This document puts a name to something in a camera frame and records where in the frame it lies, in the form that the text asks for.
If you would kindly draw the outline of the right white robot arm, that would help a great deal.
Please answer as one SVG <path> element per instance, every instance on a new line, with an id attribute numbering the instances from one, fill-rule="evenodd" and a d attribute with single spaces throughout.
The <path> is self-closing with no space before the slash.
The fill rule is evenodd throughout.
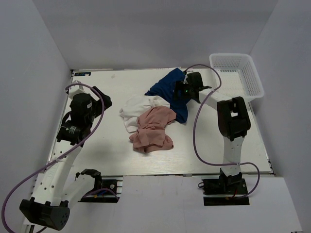
<path id="1" fill-rule="evenodd" d="M 229 97 L 204 86 L 199 72 L 188 74 L 184 81 L 176 81 L 173 97 L 176 100 L 192 99 L 217 111 L 218 128 L 224 139 L 220 180 L 224 186 L 239 183 L 242 179 L 242 144 L 251 127 L 243 97 Z"/>

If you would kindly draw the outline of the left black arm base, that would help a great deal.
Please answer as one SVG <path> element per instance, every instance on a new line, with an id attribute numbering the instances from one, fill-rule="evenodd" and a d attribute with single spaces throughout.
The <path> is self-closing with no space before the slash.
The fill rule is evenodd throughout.
<path id="1" fill-rule="evenodd" d="M 95 169 L 85 169 L 82 172 L 76 173 L 75 180 L 80 175 L 88 175 L 94 179 L 94 188 L 87 192 L 87 194 L 81 198 L 80 202 L 117 203 L 119 201 L 121 191 L 118 191 L 118 188 L 121 188 L 121 186 L 118 183 L 121 182 L 121 180 L 103 178 L 101 172 Z"/>

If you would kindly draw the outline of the blue t shirt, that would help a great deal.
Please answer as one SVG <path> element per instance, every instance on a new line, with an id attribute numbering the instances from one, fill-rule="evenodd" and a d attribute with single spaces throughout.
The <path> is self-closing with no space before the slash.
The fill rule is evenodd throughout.
<path id="1" fill-rule="evenodd" d="M 175 99 L 174 90 L 175 82 L 184 81 L 185 74 L 175 68 L 170 71 L 165 77 L 155 83 L 146 93 L 146 96 L 160 96 L 170 104 L 170 108 L 176 113 L 176 121 L 183 124 L 188 119 L 187 103 L 190 99 Z"/>

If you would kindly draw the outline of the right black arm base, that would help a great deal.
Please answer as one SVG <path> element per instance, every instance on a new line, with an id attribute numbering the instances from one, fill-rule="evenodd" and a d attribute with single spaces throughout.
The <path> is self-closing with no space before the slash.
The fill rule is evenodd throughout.
<path id="1" fill-rule="evenodd" d="M 204 206 L 244 206 L 250 205 L 245 179 L 225 187 L 219 179 L 202 179 L 198 188 L 203 191 Z"/>

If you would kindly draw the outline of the white t shirt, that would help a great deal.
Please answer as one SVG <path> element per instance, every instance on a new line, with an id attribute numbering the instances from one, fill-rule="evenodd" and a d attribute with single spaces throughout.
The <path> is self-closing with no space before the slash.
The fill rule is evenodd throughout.
<path id="1" fill-rule="evenodd" d="M 170 107 L 170 104 L 160 96 L 133 95 L 119 111 L 126 131 L 134 133 L 138 128 L 138 117 L 156 106 Z"/>

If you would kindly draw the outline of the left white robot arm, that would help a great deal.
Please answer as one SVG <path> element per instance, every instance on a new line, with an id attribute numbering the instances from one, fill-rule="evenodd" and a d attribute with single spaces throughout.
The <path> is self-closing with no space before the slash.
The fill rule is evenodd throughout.
<path id="1" fill-rule="evenodd" d="M 85 195 L 102 188 L 101 173 L 88 168 L 78 172 L 74 182 L 65 186 L 76 157 L 99 126 L 93 124 L 94 120 L 102 119 L 104 111 L 112 105 L 111 98 L 97 87 L 90 87 L 90 91 L 98 100 L 84 90 L 86 87 L 74 81 L 66 88 L 70 111 L 62 119 L 51 161 L 44 167 L 43 178 L 30 199 L 22 200 L 19 206 L 30 223 L 60 231 L 71 208 Z"/>

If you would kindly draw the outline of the pink t shirt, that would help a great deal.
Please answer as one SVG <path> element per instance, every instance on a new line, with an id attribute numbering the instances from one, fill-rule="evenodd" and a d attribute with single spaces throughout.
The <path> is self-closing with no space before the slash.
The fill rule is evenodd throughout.
<path id="1" fill-rule="evenodd" d="M 173 141 L 165 128 L 175 119 L 176 113 L 166 106 L 156 106 L 143 113 L 137 120 L 137 130 L 129 137 L 133 150 L 140 153 L 171 150 Z"/>

